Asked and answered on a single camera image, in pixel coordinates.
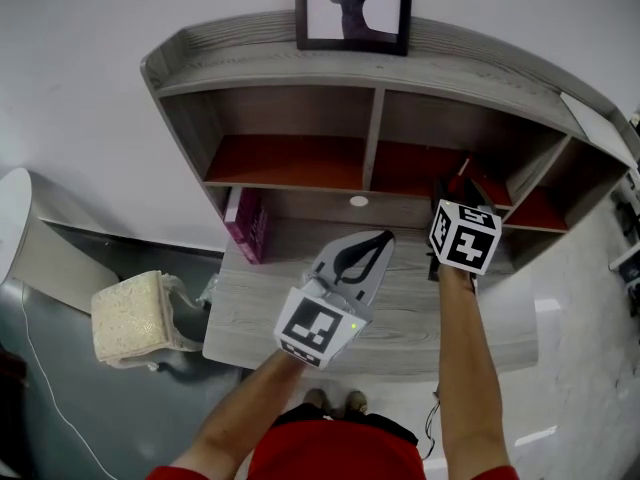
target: shelf compartment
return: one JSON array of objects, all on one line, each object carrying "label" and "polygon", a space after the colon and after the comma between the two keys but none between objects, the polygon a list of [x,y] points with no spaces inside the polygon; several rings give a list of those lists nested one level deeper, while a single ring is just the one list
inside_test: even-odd
[{"label": "shelf compartment", "polygon": [[[431,198],[434,180],[451,179],[460,170],[466,158],[467,153],[460,150],[380,141],[371,190]],[[458,184],[459,189],[462,189],[462,181],[467,178],[476,181],[499,208],[511,207],[505,183],[490,174],[481,159],[471,159]]]},{"label": "shelf compartment", "polygon": [[204,182],[360,191],[364,148],[353,137],[226,136]]},{"label": "shelf compartment", "polygon": [[627,170],[625,164],[590,144],[571,139],[539,185],[548,189],[554,208],[571,228],[613,190]]},{"label": "shelf compartment", "polygon": [[243,87],[208,96],[223,135],[366,138],[373,89],[316,85]]},{"label": "shelf compartment", "polygon": [[547,188],[536,187],[504,222],[506,228],[566,233],[569,228]]},{"label": "shelf compartment", "polygon": [[548,231],[506,228],[502,230],[500,242],[503,244],[504,250],[507,251],[513,267],[520,270],[553,246],[561,237],[560,233],[549,233]]},{"label": "shelf compartment", "polygon": [[[398,227],[425,230],[433,214],[428,199],[391,194],[318,192],[308,190],[262,190],[269,217]],[[366,206],[353,206],[355,195],[364,195]]]},{"label": "shelf compartment", "polygon": [[447,147],[513,160],[541,136],[560,132],[487,106],[386,91],[380,140]]}]

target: white cable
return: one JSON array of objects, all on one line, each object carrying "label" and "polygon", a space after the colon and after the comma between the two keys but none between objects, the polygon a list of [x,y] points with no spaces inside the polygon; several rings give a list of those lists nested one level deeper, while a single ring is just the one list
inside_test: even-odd
[{"label": "white cable", "polygon": [[38,354],[36,354],[36,349],[33,346],[33,342],[31,341],[31,335],[29,333],[29,319],[27,318],[27,312],[24,309],[24,283],[22,283],[22,293],[20,294],[20,307],[22,308],[22,312],[24,313],[24,322],[27,329],[27,341],[29,342],[29,345],[31,345],[31,350],[33,351],[33,357],[36,358],[36,363],[38,363],[38,367],[42,372],[44,380],[47,382],[47,386],[49,387],[49,393],[51,393],[51,400],[53,400],[53,406],[56,408],[56,411],[58,411],[58,414],[62,418],[62,421],[64,421],[67,425],[69,425],[75,431],[75,433],[78,434],[80,441],[82,441],[84,445],[87,447],[87,450],[89,450],[89,453],[94,458],[98,466],[100,466],[100,469],[104,472],[104,474],[107,475],[109,478],[111,478],[111,480],[118,480],[115,476],[113,476],[106,469],[104,469],[104,466],[98,460],[98,457],[96,457],[96,454],[93,453],[93,450],[91,449],[91,446],[89,446],[89,443],[85,441],[84,437],[82,437],[82,434],[78,431],[78,429],[73,425],[73,423],[71,423],[67,418],[64,417],[64,414],[62,414],[62,412],[60,412],[60,409],[58,408],[58,404],[56,403],[56,397],[53,394],[53,389],[51,389],[51,383],[49,382],[49,377],[47,377],[47,374],[45,373],[44,368],[42,368],[42,364],[40,364],[40,359],[38,359]]}]

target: hand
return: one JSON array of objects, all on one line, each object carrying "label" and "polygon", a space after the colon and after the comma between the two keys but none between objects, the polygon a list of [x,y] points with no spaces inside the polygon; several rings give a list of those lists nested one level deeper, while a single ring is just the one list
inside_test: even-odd
[{"label": "hand", "polygon": [[308,366],[302,359],[298,359],[296,356],[289,354],[280,348],[274,352],[273,358],[281,368],[285,369],[285,371],[296,369],[304,370]]},{"label": "hand", "polygon": [[450,265],[440,265],[440,271],[438,272],[440,282],[453,283],[460,285],[460,288],[473,290],[473,284],[471,282],[471,274],[466,270],[452,267]]}]

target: desk surface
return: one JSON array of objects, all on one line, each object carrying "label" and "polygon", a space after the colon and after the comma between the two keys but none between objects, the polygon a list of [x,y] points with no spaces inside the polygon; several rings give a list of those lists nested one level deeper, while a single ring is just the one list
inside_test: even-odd
[{"label": "desk surface", "polygon": [[[254,369],[275,349],[273,329],[292,286],[299,286],[322,247],[368,227],[319,221],[272,223],[265,263],[250,265],[231,242],[222,262],[203,355]],[[393,229],[396,248],[374,301],[373,322],[329,367],[307,375],[375,376],[377,380],[435,380],[440,350],[438,285],[427,280],[424,232]],[[480,278],[479,300],[489,347],[499,371],[538,360],[533,291],[528,270],[511,274],[498,248]]]}]

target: shoe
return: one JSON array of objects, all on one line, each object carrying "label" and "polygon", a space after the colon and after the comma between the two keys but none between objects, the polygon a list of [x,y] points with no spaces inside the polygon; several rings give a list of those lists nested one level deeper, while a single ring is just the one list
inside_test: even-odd
[{"label": "shoe", "polygon": [[327,414],[331,413],[331,404],[329,403],[327,394],[321,389],[311,389],[307,391],[302,403],[315,405],[318,409],[322,409]]},{"label": "shoe", "polygon": [[364,396],[362,391],[352,391],[347,396],[344,406],[346,411],[355,411],[367,414],[367,397]]}]

